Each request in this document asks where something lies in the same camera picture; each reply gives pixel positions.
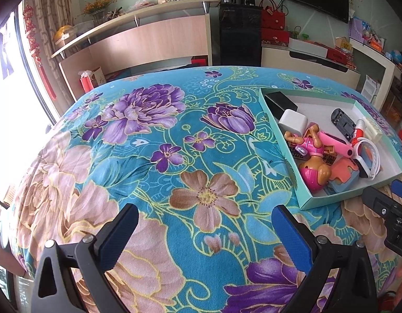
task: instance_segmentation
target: shelf bracket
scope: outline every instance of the shelf bracket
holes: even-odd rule
[[[209,2],[203,2],[202,7],[204,8],[205,14],[208,14],[210,12],[210,3]]]

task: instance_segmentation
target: vase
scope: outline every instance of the vase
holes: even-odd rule
[[[91,15],[94,18],[94,27],[102,25],[107,20],[107,13],[105,9],[97,10]]]

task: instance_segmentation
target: yellow flower bouquet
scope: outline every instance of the yellow flower bouquet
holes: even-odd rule
[[[95,0],[92,3],[87,2],[83,12],[84,14],[93,14],[96,11],[104,10],[113,2],[117,2],[117,0]]]

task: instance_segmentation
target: wooden headboard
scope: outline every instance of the wooden headboard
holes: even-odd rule
[[[104,74],[140,64],[208,55],[209,14],[158,21],[110,36],[69,56],[59,66],[75,100],[84,95],[78,72],[101,67]]]

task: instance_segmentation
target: globe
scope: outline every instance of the globe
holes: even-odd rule
[[[398,50],[393,50],[392,53],[392,60],[395,64],[402,63],[402,54]]]

